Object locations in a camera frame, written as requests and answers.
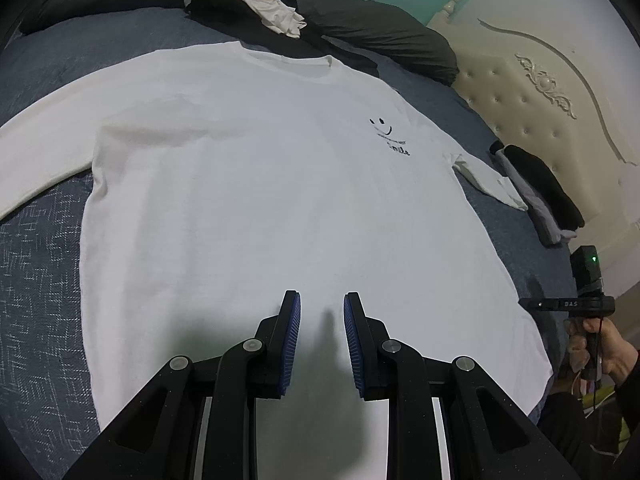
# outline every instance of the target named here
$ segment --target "metal pivot bolt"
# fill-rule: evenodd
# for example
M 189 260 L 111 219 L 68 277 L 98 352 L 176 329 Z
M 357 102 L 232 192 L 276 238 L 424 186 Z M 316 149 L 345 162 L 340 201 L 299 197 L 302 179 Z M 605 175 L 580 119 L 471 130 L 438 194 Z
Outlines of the metal pivot bolt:
M 247 339 L 243 344 L 242 348 L 244 348 L 247 352 L 257 352 L 260 348 L 262 348 L 262 341 L 259 339 Z
M 459 357 L 456 359 L 456 366 L 465 372 L 470 372 L 476 363 L 471 357 Z
M 402 343 L 399 341 L 396 341 L 395 339 L 387 339 L 385 342 L 382 343 L 382 349 L 386 352 L 389 352 L 390 354 L 395 354 L 396 352 L 399 352 L 401 348 L 402 348 Z
M 171 370 L 184 370 L 188 364 L 189 360 L 181 355 L 178 355 L 178 357 L 174 357 L 173 359 L 171 359 L 171 361 L 169 361 Z

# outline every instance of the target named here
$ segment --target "black pants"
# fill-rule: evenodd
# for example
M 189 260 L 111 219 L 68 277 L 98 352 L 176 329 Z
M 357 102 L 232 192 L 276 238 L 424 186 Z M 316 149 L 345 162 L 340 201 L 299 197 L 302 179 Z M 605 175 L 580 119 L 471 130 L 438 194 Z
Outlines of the black pants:
M 578 399 L 565 392 L 549 396 L 542 409 L 538 429 L 571 464 L 582 480 L 590 480 L 589 433 Z

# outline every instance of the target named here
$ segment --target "blue textured fabric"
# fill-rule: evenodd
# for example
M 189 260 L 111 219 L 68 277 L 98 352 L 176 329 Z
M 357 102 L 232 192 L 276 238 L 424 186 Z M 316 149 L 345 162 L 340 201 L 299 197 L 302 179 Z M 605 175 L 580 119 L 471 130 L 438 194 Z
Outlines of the blue textured fabric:
M 0 56 L 0 124 L 100 68 L 159 48 L 229 40 L 179 9 L 75 18 L 17 38 Z M 495 137 L 455 91 L 366 55 L 415 108 L 491 163 Z M 575 294 L 566 248 L 545 249 L 526 214 L 460 182 L 521 295 Z M 98 434 L 78 286 L 79 230 L 91 186 L 90 173 L 72 177 L 0 222 L 0 416 L 45 480 L 61 478 Z M 536 321 L 557 369 L 566 344 L 561 316 Z

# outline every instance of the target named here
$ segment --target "headboard trim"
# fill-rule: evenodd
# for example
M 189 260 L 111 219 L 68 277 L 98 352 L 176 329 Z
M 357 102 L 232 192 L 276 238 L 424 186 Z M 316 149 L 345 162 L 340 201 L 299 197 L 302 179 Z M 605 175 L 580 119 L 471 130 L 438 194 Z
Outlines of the headboard trim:
M 571 110 L 571 101 L 558 90 L 555 78 L 550 76 L 546 70 L 542 70 L 539 66 L 536 66 L 528 57 L 521 56 L 520 54 L 516 54 L 515 56 L 527 73 L 529 80 L 536 87 L 536 90 L 549 99 L 549 101 L 558 105 L 569 117 L 577 119 Z

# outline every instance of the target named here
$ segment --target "headboard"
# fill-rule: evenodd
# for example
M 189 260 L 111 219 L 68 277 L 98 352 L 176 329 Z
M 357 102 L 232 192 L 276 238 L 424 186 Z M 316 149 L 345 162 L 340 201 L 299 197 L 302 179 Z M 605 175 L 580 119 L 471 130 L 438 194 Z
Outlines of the headboard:
M 538 156 L 554 172 L 585 220 L 570 247 L 596 245 L 601 265 L 640 243 L 640 226 L 624 215 L 620 177 L 638 165 L 588 62 L 561 38 L 478 17 L 450 20 L 451 0 L 428 23 L 449 41 L 460 74 L 453 88 L 505 144 Z

